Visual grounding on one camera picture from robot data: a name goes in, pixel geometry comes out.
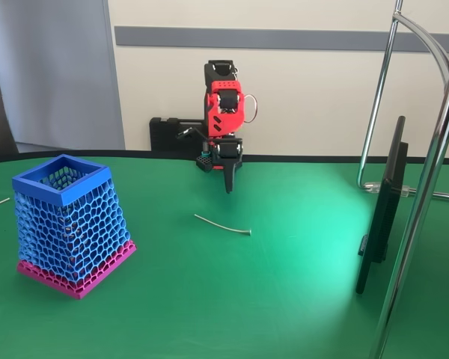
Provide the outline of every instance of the metal pole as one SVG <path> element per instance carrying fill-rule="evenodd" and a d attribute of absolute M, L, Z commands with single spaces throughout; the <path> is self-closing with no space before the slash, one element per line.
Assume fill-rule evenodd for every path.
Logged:
<path fill-rule="evenodd" d="M 439 120 L 433 133 L 429 151 L 427 153 L 424 168 L 419 180 L 418 189 L 412 204 L 403 241 L 399 248 L 396 264 L 389 283 L 388 291 L 382 307 L 381 316 L 376 331 L 376 338 L 371 347 L 370 359 L 382 358 L 386 340 L 388 339 L 391 321 L 395 316 L 394 307 L 399 301 L 403 282 L 406 279 L 412 254 L 416 246 L 416 240 L 421 233 L 427 209 L 433 197 L 436 181 L 444 161 L 446 149 L 449 143 L 449 81 L 446 86 L 444 99 L 442 100 Z"/>
<path fill-rule="evenodd" d="M 400 12 L 403 6 L 403 0 L 397 0 L 394 11 Z M 371 117 L 369 125 L 367 127 L 366 139 L 364 140 L 364 147 L 362 149 L 361 161 L 359 162 L 358 171 L 358 187 L 364 189 L 362 182 L 362 174 L 364 173 L 364 167 L 366 166 L 367 155 L 369 154 L 369 148 L 371 145 L 371 138 L 373 137 L 374 125 L 376 124 L 377 113 L 382 98 L 382 90 L 384 89 L 384 83 L 386 81 L 386 75 L 388 74 L 389 61 L 391 60 L 392 47 L 394 45 L 394 39 L 396 38 L 397 25 L 399 22 L 393 17 L 391 23 L 391 30 L 389 31 L 388 44 L 384 52 L 384 59 L 382 60 L 381 73 L 379 74 L 379 81 L 377 83 L 376 95 L 374 97 L 373 109 L 371 111 Z"/>

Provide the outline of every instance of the blue honeycomb basket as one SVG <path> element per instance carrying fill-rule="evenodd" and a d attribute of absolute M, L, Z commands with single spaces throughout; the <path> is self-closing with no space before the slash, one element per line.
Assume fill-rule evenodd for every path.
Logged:
<path fill-rule="evenodd" d="M 12 184 L 20 262 L 49 281 L 82 292 L 129 247 L 108 167 L 62 155 L 14 177 Z"/>

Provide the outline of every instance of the honeycomb pattern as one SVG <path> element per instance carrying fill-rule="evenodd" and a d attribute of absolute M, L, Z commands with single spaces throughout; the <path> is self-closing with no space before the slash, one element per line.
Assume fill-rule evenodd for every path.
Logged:
<path fill-rule="evenodd" d="M 75 181 L 82 178 L 83 176 L 86 176 L 86 174 L 77 171 L 73 168 L 64 166 L 59 171 L 50 174 L 48 177 L 42 178 L 38 182 L 43 183 L 44 185 L 47 185 L 49 187 L 52 187 L 58 191 L 61 191 L 62 189 L 66 188 L 67 186 L 71 185 Z"/>
<path fill-rule="evenodd" d="M 59 190 L 82 175 L 64 168 L 42 183 Z M 77 285 L 130 238 L 111 179 L 66 206 L 19 192 L 15 203 L 19 258 Z"/>
<path fill-rule="evenodd" d="M 98 266 L 94 267 L 90 274 L 78 282 L 70 282 L 63 276 L 56 275 L 51 271 L 41 269 L 38 266 L 34 266 L 32 263 L 26 260 L 21 260 L 18 264 L 18 270 L 30 277 L 44 282 L 46 284 L 53 284 L 56 289 L 61 290 L 69 295 L 81 298 L 80 294 L 87 292 L 87 289 L 92 283 L 102 280 L 110 269 L 120 263 L 122 258 L 126 258 L 129 252 L 133 252 L 136 249 L 133 241 L 126 241 L 123 245 L 120 245 L 114 254 L 108 256 L 105 261 L 101 262 Z"/>

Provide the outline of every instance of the chrome stand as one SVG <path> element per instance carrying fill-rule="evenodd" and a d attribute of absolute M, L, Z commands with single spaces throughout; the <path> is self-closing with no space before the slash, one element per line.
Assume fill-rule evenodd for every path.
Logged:
<path fill-rule="evenodd" d="M 376 94 L 376 99 L 374 101 L 373 114 L 371 115 L 371 121 L 369 124 L 370 129 L 368 129 L 367 131 L 366 144 L 364 145 L 363 151 L 363 159 L 361 160 L 361 168 L 358 175 L 358 184 L 360 186 L 362 170 L 364 169 L 367 151 L 369 149 L 370 136 L 372 135 L 374 122 L 376 120 L 376 111 L 377 107 L 379 106 L 382 86 L 384 85 L 385 73 L 388 68 L 388 59 L 391 55 L 392 43 L 394 41 L 394 35 L 396 34 L 397 22 L 403 22 L 402 19 L 404 19 L 404 17 L 399 13 L 402 3 L 402 0 L 397 1 L 396 13 L 393 17 L 393 25 L 391 27 L 391 33 L 389 35 L 388 49 L 386 50 L 381 76 L 379 78 L 378 91 Z M 401 289 L 403 288 L 403 282 L 406 279 L 412 254 L 416 246 L 416 240 L 421 233 L 430 201 L 433 196 L 449 198 L 449 194 L 433 193 L 434 188 L 436 187 L 439 171 L 441 170 L 442 162 L 444 161 L 446 149 L 448 148 L 449 144 L 449 75 L 447 75 L 446 70 L 448 68 L 448 60 L 446 59 L 447 57 L 442 54 L 442 49 L 440 49 L 440 46 L 437 45 L 434 39 L 431 38 L 428 34 L 426 35 L 426 37 L 428 37 L 427 41 L 429 42 L 427 43 L 427 45 L 430 46 L 429 48 L 433 55 L 437 59 L 436 54 L 439 53 L 439 58 L 442 60 L 442 62 L 438 61 L 438 64 L 442 71 L 442 77 L 446 82 L 445 94 L 442 101 L 441 111 L 439 112 L 439 119 L 436 125 L 436 129 L 434 130 L 433 138 L 431 140 L 429 151 L 427 152 L 426 161 L 424 163 L 424 168 L 419 180 L 418 189 L 415 190 L 414 203 L 412 204 L 411 214 L 409 215 L 406 229 L 404 230 L 403 241 L 401 242 L 396 264 L 394 265 L 391 281 L 389 283 L 384 305 L 382 307 L 381 316 L 379 317 L 376 338 L 373 342 L 369 355 L 370 359 L 382 358 L 386 340 L 388 339 L 391 321 L 395 316 L 394 309 L 397 302 L 399 301 Z"/>
<path fill-rule="evenodd" d="M 373 137 L 374 126 L 376 124 L 376 118 L 379 110 L 379 104 L 381 103 L 382 91 L 384 89 L 384 83 L 386 80 L 386 75 L 388 73 L 389 61 L 391 60 L 391 53 L 394 45 L 394 38 L 396 37 L 397 25 L 399 23 L 406 26 L 409 30 L 415 33 L 421 41 L 426 45 L 434 59 L 436 60 L 439 70 L 441 71 L 442 81 L 444 85 L 449 82 L 449 55 L 442 48 L 442 46 L 429 34 L 426 30 L 420 27 L 415 22 L 407 19 L 401 14 L 401 7 L 403 6 L 403 0 L 397 0 L 396 7 L 392 16 L 391 30 L 389 31 L 388 45 L 384 53 L 384 60 L 382 61 L 381 73 L 379 75 L 379 81 L 376 89 L 376 95 L 374 97 L 373 109 L 371 111 L 371 116 L 369 119 L 369 125 L 367 127 L 366 139 L 364 141 L 364 147 L 362 149 L 361 161 L 359 162 L 358 170 L 358 187 L 366 191 L 373 190 L 373 183 L 362 182 L 362 177 L 364 173 L 364 167 L 366 166 L 367 156 L 369 154 L 369 149 L 371 145 L 371 138 Z M 410 194 L 415 194 L 415 188 L 409 189 Z M 441 198 L 449 200 L 449 193 L 444 192 L 434 192 L 434 198 Z"/>

